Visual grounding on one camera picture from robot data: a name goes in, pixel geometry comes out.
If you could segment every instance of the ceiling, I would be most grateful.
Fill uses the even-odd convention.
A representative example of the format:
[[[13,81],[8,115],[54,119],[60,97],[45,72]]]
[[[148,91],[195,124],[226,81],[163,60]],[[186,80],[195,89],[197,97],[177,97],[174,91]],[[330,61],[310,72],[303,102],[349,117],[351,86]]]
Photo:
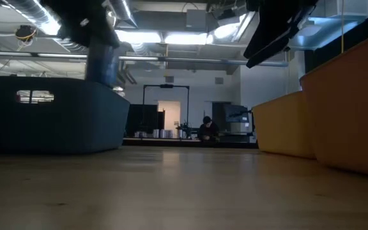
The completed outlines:
[[[199,9],[206,9],[208,0],[194,1],[195,5]],[[223,1],[210,1],[211,3],[224,3]],[[226,4],[232,4],[234,1],[226,1]],[[131,3],[133,12],[142,11],[163,11],[163,12],[185,12],[187,9],[195,9],[192,4],[186,4],[180,0],[158,0],[156,1],[133,1]],[[11,8],[0,6],[0,51],[16,51],[20,47],[19,41],[14,36],[9,36],[19,28],[20,25],[31,25],[21,14],[17,13]],[[129,44],[125,44],[128,50],[133,52]],[[216,45],[155,45],[149,44],[149,50],[155,50],[157,55],[180,57],[180,58],[215,58],[215,59],[237,59],[240,58],[244,46],[240,47],[228,47],[228,46],[216,46]],[[37,38],[33,41],[33,44],[29,47],[23,47],[21,52],[49,52],[57,54],[68,54],[69,52],[60,46],[54,39]],[[0,57],[0,68],[8,62],[9,59]],[[165,66],[153,65],[134,65],[130,68],[138,69],[154,69],[165,68]],[[168,69],[182,69],[182,70],[222,70],[228,69],[227,65],[213,65],[203,63],[169,63]],[[30,73],[42,73],[49,72],[50,74],[63,75],[66,72],[77,73],[82,75],[84,73],[85,64],[83,63],[58,63],[50,61],[21,61],[11,60],[7,65],[3,67],[6,72],[23,72]]]
[[[223,4],[226,6],[237,3],[237,0],[193,0],[192,3],[183,2],[183,0],[140,0],[131,1],[131,8],[134,15],[154,15],[148,16],[149,20],[159,18],[160,23],[165,21],[164,16],[177,15],[185,18],[186,10],[199,8],[200,10],[219,8]],[[220,43],[219,45],[165,45],[165,44],[147,44],[147,48],[158,56],[172,56],[179,58],[209,58],[209,59],[242,59],[242,52],[245,50],[250,38],[254,34],[259,23],[259,17],[254,15],[245,32],[242,34],[238,42]],[[20,43],[16,37],[12,36],[14,31],[20,25],[33,25],[21,14],[15,10],[0,6],[0,51],[17,51],[21,52],[48,52],[56,54],[68,54],[69,51],[58,44],[55,39],[43,38],[41,36],[34,39],[32,45],[20,48]],[[133,53],[128,43],[123,48]],[[273,57],[273,60],[283,61],[283,55]],[[44,75],[49,76],[68,76],[83,78],[86,65],[83,62],[53,62],[44,59],[35,60],[10,60],[7,57],[0,57],[1,73],[21,73],[24,75]],[[231,74],[235,67],[230,65],[217,65],[206,63],[186,63],[174,62],[164,65],[163,63],[135,63],[130,69],[138,70],[221,70]]]

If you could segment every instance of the ventilation duct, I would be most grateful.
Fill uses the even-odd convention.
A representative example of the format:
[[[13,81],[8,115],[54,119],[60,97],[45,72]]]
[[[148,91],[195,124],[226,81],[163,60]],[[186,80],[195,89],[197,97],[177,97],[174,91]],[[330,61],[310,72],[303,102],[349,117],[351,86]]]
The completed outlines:
[[[134,53],[138,56],[149,56],[150,52],[144,43],[131,43]]]
[[[60,25],[37,0],[3,0],[8,6],[16,10],[28,21],[32,22],[38,29],[47,35],[57,35]],[[85,47],[69,40],[55,39],[66,50],[70,52],[82,52]]]
[[[107,2],[119,20],[125,21],[127,24],[137,28],[127,0],[107,0]]]

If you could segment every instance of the white wall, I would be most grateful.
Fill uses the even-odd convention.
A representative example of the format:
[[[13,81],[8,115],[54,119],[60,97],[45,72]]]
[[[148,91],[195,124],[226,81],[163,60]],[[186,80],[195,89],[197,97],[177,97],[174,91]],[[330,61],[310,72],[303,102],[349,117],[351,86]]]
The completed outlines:
[[[241,104],[249,109],[286,94],[286,71],[283,67],[241,66]]]
[[[172,102],[172,101],[158,101],[158,111],[162,112],[165,111],[165,119],[164,119],[164,129],[165,130],[172,130],[173,137],[176,136],[176,122],[178,124],[181,123],[180,119],[180,110],[181,105],[180,102]]]
[[[294,93],[302,90],[299,79],[305,75],[305,52],[296,51],[287,69],[286,93]]]
[[[288,87],[288,68],[255,66],[251,69],[240,66],[233,75],[233,103],[253,108],[286,94]],[[231,126],[233,132],[250,132],[251,126],[235,123]]]
[[[164,84],[164,71],[132,71],[141,84]],[[188,120],[193,127],[201,125],[204,115],[212,115],[212,102],[232,102],[248,109],[284,96],[296,83],[288,82],[289,69],[284,67],[240,66],[232,76],[223,71],[169,70],[175,76],[175,85],[190,86]],[[214,85],[215,77],[223,77],[224,85]],[[127,85],[126,99],[132,104],[142,103],[142,85]],[[178,101],[181,104],[181,122],[187,119],[187,89],[147,88],[146,104],[156,105],[159,100]],[[249,132],[251,127],[232,126],[234,131]]]

